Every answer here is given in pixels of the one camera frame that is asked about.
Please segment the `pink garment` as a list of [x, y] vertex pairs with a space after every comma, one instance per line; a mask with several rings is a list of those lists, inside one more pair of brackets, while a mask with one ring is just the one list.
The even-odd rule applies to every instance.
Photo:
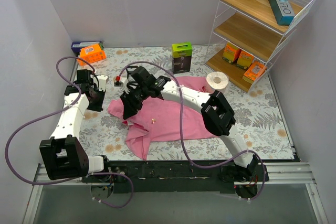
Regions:
[[[146, 160], [151, 142], [180, 140], [180, 104], [148, 98], [143, 102], [137, 115], [123, 119], [123, 104], [120, 99], [111, 101], [108, 113], [119, 118], [123, 124], [130, 124], [126, 145], [137, 157]], [[183, 138], [198, 140], [214, 137], [204, 126], [203, 118], [197, 111], [184, 106]]]

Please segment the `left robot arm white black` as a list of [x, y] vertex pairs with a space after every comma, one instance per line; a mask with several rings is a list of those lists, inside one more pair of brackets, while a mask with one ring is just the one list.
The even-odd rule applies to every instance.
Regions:
[[75, 84], [67, 85], [64, 108], [51, 137], [40, 143], [39, 150], [52, 180], [93, 174], [100, 182], [111, 178], [112, 170], [104, 155], [88, 156], [79, 142], [82, 120], [87, 110], [101, 112], [108, 76], [92, 70], [77, 71]]

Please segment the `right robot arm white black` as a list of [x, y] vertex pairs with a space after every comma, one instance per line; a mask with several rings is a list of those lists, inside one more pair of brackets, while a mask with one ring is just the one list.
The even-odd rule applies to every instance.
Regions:
[[183, 87], [174, 76], [156, 78], [143, 66], [127, 66], [127, 77], [116, 76], [115, 86], [124, 88], [121, 95], [123, 119], [136, 115], [147, 98], [174, 101], [201, 114], [205, 128], [218, 136], [230, 151], [233, 166], [225, 169], [223, 178], [229, 182], [256, 180], [259, 156], [248, 149], [238, 132], [234, 110], [220, 91], [202, 93]]

